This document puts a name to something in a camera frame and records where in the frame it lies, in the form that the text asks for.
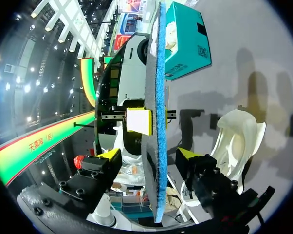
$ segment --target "gray wall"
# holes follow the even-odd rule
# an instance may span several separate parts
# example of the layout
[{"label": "gray wall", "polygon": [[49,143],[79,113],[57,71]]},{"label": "gray wall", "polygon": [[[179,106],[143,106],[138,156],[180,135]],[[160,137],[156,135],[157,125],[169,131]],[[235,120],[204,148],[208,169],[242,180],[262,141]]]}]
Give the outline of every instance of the gray wall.
[{"label": "gray wall", "polygon": [[[192,118],[196,153],[210,153],[218,131],[209,128],[210,113],[223,115],[243,105],[267,123],[262,145],[254,155],[245,186],[262,194],[268,185],[275,194],[262,210],[266,220],[293,183],[293,38],[264,0],[200,0],[212,66],[170,83],[169,108],[205,109]],[[168,149],[181,140],[179,120],[167,130]],[[251,230],[259,226],[255,218]]]}]

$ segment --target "screw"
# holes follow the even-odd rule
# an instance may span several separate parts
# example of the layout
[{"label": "screw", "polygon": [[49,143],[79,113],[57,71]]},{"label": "screw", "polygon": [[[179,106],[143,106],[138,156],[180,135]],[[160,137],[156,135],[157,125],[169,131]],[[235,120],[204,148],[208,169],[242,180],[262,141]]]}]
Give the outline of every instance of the screw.
[{"label": "screw", "polygon": [[238,187],[238,182],[236,180],[231,181],[231,189],[236,189]]},{"label": "screw", "polygon": [[206,173],[206,169],[204,169],[203,171],[199,172],[199,178],[202,178]]},{"label": "screw", "polygon": [[84,195],[86,192],[84,189],[77,189],[76,193],[77,193],[77,195],[81,196],[81,195]]},{"label": "screw", "polygon": [[59,183],[59,185],[60,185],[61,188],[65,188],[67,186],[67,182],[66,181],[61,181]]},{"label": "screw", "polygon": [[44,199],[44,200],[43,200],[43,204],[44,204],[45,206],[49,206],[49,205],[50,205],[50,201],[49,201],[48,199]]},{"label": "screw", "polygon": [[213,190],[211,191],[211,196],[212,196],[212,197],[215,197],[215,196],[217,195],[217,193],[218,193],[218,190],[217,190],[217,189],[213,189]]},{"label": "screw", "polygon": [[37,216],[40,216],[43,214],[43,210],[40,207],[34,207],[33,211]]},{"label": "screw", "polygon": [[215,167],[213,169],[213,171],[214,171],[215,174],[218,174],[220,172],[220,168],[219,167]]},{"label": "screw", "polygon": [[92,178],[95,178],[97,175],[99,175],[98,172],[92,172],[92,173],[91,173]]}]

